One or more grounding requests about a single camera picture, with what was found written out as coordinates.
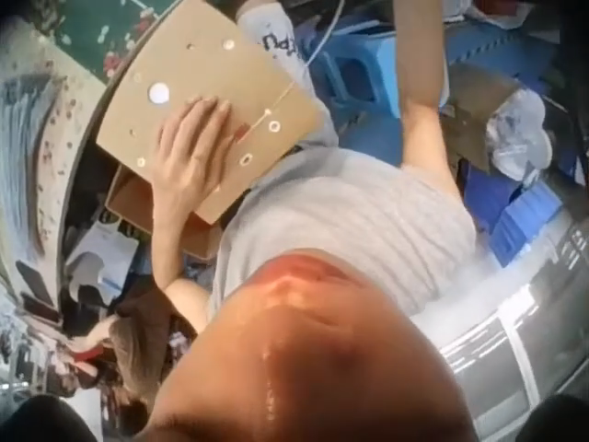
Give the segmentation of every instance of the hand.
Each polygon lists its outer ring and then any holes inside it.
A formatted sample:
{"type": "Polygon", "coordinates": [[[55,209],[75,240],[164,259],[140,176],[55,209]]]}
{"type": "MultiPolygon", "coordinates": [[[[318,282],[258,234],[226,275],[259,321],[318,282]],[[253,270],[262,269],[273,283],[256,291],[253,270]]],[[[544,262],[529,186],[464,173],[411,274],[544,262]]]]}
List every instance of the hand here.
{"type": "Polygon", "coordinates": [[[86,336],[76,336],[65,343],[74,353],[85,353],[92,350],[96,343],[91,343],[86,336]]]}
{"type": "Polygon", "coordinates": [[[162,124],[153,152],[154,225],[179,233],[221,181],[232,137],[219,140],[229,102],[195,99],[162,124]]]}

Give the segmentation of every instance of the gray t-shirt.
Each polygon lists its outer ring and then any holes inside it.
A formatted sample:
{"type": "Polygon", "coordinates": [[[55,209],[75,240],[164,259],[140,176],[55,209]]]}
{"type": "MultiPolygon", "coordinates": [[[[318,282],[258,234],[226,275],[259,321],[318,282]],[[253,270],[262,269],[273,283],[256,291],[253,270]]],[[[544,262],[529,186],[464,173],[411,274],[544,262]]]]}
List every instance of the gray t-shirt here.
{"type": "Polygon", "coordinates": [[[417,169],[316,147],[285,158],[252,189],[221,240],[210,318],[262,264],[289,250],[345,260],[413,315],[474,251],[460,202],[417,169]]]}

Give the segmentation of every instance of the cardboard box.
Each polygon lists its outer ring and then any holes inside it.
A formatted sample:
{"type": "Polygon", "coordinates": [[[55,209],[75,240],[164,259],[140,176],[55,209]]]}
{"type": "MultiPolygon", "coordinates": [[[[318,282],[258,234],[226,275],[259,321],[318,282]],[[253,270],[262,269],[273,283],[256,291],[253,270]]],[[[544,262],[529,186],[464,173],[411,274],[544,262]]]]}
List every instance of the cardboard box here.
{"type": "Polygon", "coordinates": [[[449,70],[450,98],[441,109],[446,147],[480,170],[491,170],[487,123],[521,87],[508,76],[473,66],[453,64],[449,70]]]}
{"type": "MultiPolygon", "coordinates": [[[[120,166],[110,185],[106,206],[115,215],[133,226],[151,234],[153,232],[153,195],[150,184],[124,166],[120,166]]],[[[221,242],[222,228],[209,226],[193,214],[182,232],[180,245],[190,256],[209,262],[221,242]]]]}
{"type": "MultiPolygon", "coordinates": [[[[99,127],[98,145],[149,181],[148,151],[156,128],[196,96],[232,103],[221,136],[239,140],[227,156],[218,190],[195,207],[199,218],[213,225],[253,182],[315,131],[322,118],[315,101],[235,23],[202,0],[184,0],[161,19],[122,74],[99,127]],[[154,85],[169,92],[168,100],[154,103],[154,85]]],[[[140,186],[134,181],[127,186],[124,197],[136,204],[138,195],[129,192],[135,187],[140,192],[140,186]]],[[[199,243],[199,253],[209,251],[202,236],[191,241],[194,247],[199,243]]]]}

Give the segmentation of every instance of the skin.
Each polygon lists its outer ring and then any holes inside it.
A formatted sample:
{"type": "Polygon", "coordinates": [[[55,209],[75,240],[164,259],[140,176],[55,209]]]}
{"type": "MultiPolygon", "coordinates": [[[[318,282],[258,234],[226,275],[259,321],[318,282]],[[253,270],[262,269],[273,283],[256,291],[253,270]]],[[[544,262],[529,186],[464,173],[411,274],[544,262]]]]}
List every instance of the skin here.
{"type": "MultiPolygon", "coordinates": [[[[398,0],[395,8],[404,23],[404,167],[419,168],[459,198],[437,116],[441,2],[398,0]],[[415,66],[420,74],[408,75],[415,66]]],[[[162,385],[138,439],[476,440],[435,348],[363,274],[322,250],[291,250],[267,262],[208,323],[209,294],[180,277],[179,235],[222,176],[231,140],[220,133],[229,113],[229,104],[215,98],[191,100],[156,139],[154,277],[199,337],[162,385]]]]}

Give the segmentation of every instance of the wire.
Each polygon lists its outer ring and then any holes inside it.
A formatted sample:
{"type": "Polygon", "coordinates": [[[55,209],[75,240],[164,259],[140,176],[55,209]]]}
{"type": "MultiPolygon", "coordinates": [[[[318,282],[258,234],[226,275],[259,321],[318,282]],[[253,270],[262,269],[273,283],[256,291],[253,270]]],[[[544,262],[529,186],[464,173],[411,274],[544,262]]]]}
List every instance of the wire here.
{"type": "Polygon", "coordinates": [[[306,61],[306,67],[309,67],[315,61],[315,59],[318,57],[319,53],[323,49],[323,46],[325,46],[325,44],[328,42],[329,38],[331,37],[331,34],[333,33],[333,30],[340,21],[341,13],[343,12],[343,8],[345,7],[345,5],[346,0],[340,0],[340,3],[338,4],[338,7],[335,10],[335,14],[333,15],[333,19],[331,20],[331,23],[329,23],[329,26],[326,29],[325,34],[323,34],[323,38],[321,39],[321,41],[317,45],[317,48],[315,48],[309,59],[306,61]]]}

